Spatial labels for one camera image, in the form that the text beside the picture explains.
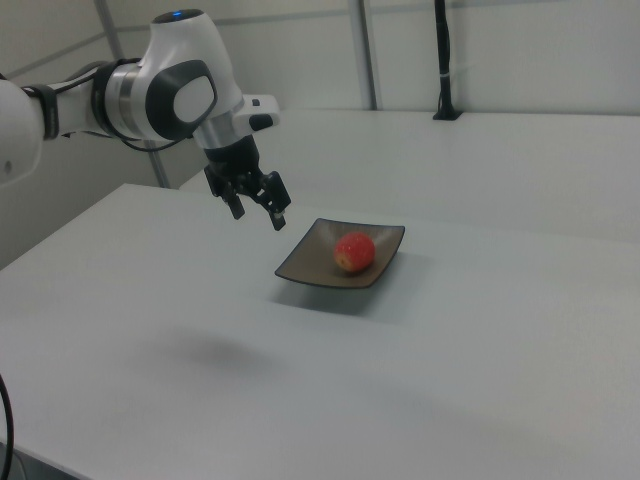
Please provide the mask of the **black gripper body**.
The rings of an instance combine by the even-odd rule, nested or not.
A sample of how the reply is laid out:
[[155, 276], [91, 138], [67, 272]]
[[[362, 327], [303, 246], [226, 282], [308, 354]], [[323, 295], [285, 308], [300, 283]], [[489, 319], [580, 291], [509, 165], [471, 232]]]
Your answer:
[[262, 187], [259, 152], [251, 135], [226, 147], [206, 149], [205, 176], [215, 197], [223, 197], [228, 186], [245, 196], [257, 197]]

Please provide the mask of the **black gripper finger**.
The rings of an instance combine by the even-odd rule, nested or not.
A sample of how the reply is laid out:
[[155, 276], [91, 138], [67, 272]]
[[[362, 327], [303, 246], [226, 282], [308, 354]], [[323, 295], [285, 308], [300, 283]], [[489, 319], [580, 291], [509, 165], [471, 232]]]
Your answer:
[[251, 198], [268, 213], [275, 231], [285, 227], [284, 213], [291, 204], [291, 198], [277, 171], [261, 174], [258, 177], [256, 191]]
[[231, 214], [235, 220], [239, 220], [245, 214], [242, 201], [232, 181], [226, 180], [223, 188], [223, 200], [229, 207]]

